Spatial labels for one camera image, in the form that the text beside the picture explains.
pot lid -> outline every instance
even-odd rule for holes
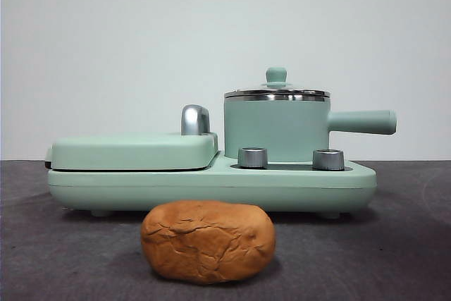
[[[235,90],[224,94],[225,98],[231,97],[245,97],[255,95],[289,95],[289,96],[314,96],[329,98],[330,93],[318,90],[303,90],[294,87],[292,84],[286,82],[287,70],[284,67],[270,67],[266,71],[266,83],[261,84],[259,88]]]

stainless steel lid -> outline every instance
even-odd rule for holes
[[[226,100],[307,100],[328,101],[329,92],[302,90],[286,82],[287,71],[271,67],[266,71],[266,83],[257,89],[235,90],[224,94]]]

appliance foot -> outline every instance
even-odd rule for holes
[[[319,216],[322,219],[327,220],[336,220],[340,218],[340,213],[338,212],[322,212],[322,213],[316,213],[317,216]]]
[[[113,215],[113,211],[91,211],[91,215],[97,218],[104,218],[105,216]]]

sandwich maker lid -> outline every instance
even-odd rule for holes
[[[65,137],[46,163],[60,171],[194,170],[207,167],[217,151],[215,133]]]

lid knob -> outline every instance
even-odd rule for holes
[[[270,67],[266,70],[266,81],[268,84],[285,82],[287,80],[287,70],[284,67]]]

